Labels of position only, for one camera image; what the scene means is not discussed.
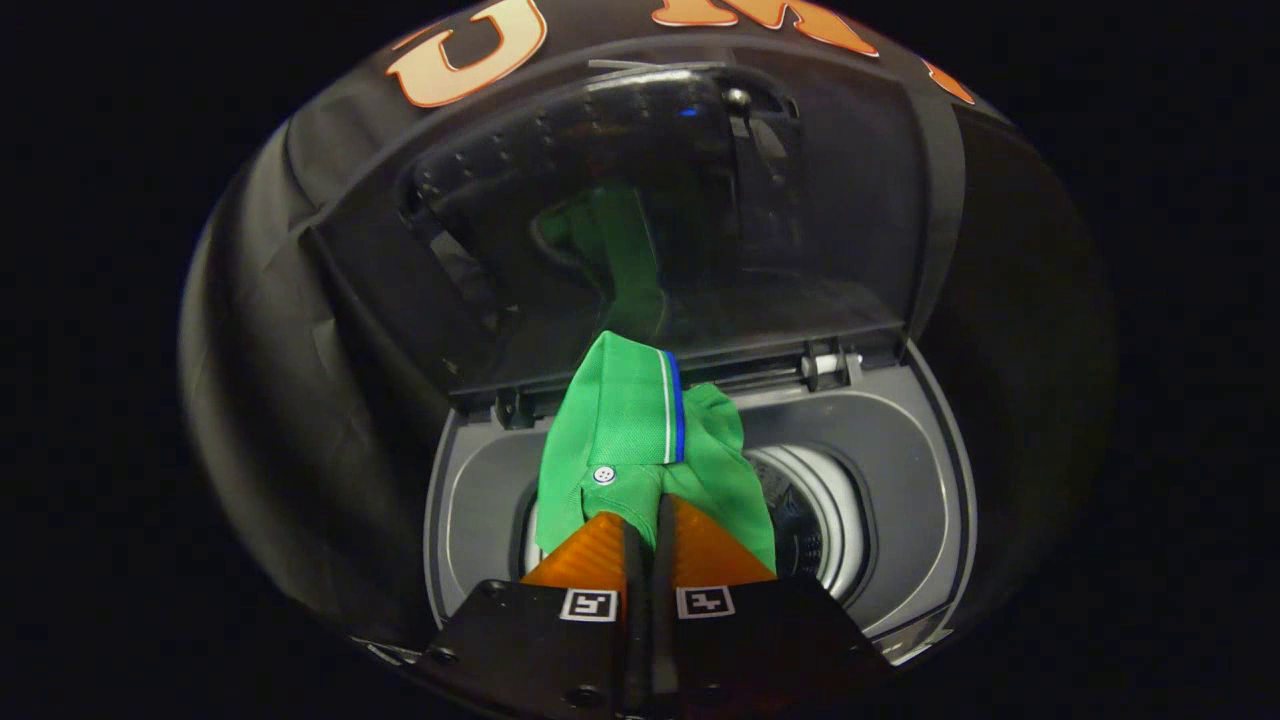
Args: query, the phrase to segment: orange letter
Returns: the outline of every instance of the orange letter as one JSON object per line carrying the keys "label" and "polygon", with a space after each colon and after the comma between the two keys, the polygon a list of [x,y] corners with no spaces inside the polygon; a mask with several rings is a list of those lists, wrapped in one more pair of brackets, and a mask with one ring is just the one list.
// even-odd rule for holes
{"label": "orange letter", "polygon": [[965,90],[960,87],[960,83],[956,82],[956,78],[942,72],[941,68],[933,67],[933,64],[925,60],[924,58],[920,58],[920,61],[924,63],[925,68],[929,68],[929,77],[933,78],[933,82],[938,83],[938,87],[946,90],[951,95],[955,95],[956,97],[964,100],[970,105],[977,105],[977,102],[973,101],[973,95],[965,92]]}
{"label": "orange letter", "polygon": [[[724,4],[737,8],[740,13],[769,29],[781,28],[787,8],[791,8],[797,18],[795,28],[809,37],[872,58],[879,56],[879,51],[858,37],[858,33],[845,24],[840,15],[813,3],[804,0],[724,0]],[[663,9],[653,13],[653,19],[664,26],[723,27],[737,22],[733,13],[712,5],[709,0],[663,0]]]}
{"label": "orange letter", "polygon": [[730,27],[737,24],[737,15],[722,10],[707,0],[662,0],[663,8],[650,15],[660,26],[689,27],[714,26]]}
{"label": "orange letter", "polygon": [[547,38],[547,22],[534,0],[500,0],[471,15],[471,22],[485,18],[498,29],[498,47],[488,58],[461,69],[451,65],[444,41],[453,31],[447,29],[406,53],[387,74],[399,76],[410,102],[439,108],[502,79],[524,65]]}

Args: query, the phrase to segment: dark background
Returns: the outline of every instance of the dark background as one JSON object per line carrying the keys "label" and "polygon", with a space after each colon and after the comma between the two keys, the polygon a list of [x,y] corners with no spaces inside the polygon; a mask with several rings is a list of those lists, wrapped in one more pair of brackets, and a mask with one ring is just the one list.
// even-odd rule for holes
{"label": "dark background", "polygon": [[[18,23],[32,50],[10,94],[32,99],[37,132],[15,147],[29,170],[15,199],[40,209],[14,246],[47,268],[13,269],[31,347],[17,366],[29,421],[14,437],[32,460],[15,501],[38,530],[12,543],[33,578],[10,584],[19,716],[452,716],[252,565],[193,465],[174,355],[187,263],[239,164],[366,54],[460,6],[60,6]],[[861,711],[1274,714],[1261,694],[1274,662],[1247,650],[1265,642],[1270,614],[1251,598],[1266,564],[1244,539],[1268,479],[1253,464],[1268,445],[1256,413],[1266,236],[1248,228],[1265,142],[1245,129],[1263,45],[1216,5],[845,12],[1030,137],[1094,231],[1121,337],[1114,446],[1069,542]]]}

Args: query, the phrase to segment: orange gripper pad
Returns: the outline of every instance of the orange gripper pad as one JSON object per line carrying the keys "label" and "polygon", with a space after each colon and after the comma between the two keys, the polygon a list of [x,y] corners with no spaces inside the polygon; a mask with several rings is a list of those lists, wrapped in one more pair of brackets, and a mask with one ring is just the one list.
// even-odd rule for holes
{"label": "orange gripper pad", "polygon": [[618,591],[618,597],[626,602],[625,524],[626,520],[613,512],[598,514],[520,582],[553,588]]}
{"label": "orange gripper pad", "polygon": [[680,497],[671,500],[676,515],[673,587],[742,585],[777,579],[705,512]]}

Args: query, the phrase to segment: screw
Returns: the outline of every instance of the screw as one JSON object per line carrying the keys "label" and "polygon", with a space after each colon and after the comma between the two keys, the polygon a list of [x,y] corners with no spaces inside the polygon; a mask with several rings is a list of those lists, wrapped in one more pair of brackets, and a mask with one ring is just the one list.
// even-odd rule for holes
{"label": "screw", "polygon": [[724,91],[724,101],[739,110],[746,110],[751,105],[751,96],[745,90],[731,87]]}
{"label": "screw", "polygon": [[604,702],[604,696],[591,685],[579,685],[564,693],[564,701],[573,707],[595,707]]}

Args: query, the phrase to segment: green shirt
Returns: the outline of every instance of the green shirt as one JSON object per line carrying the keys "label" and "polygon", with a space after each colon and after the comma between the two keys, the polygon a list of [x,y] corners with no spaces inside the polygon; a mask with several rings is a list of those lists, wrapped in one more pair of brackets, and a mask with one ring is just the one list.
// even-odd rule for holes
{"label": "green shirt", "polygon": [[605,331],[570,382],[538,478],[538,544],[552,552],[596,512],[657,541],[658,501],[684,497],[771,571],[773,525],[742,457],[742,420],[714,384],[684,392],[675,357]]}

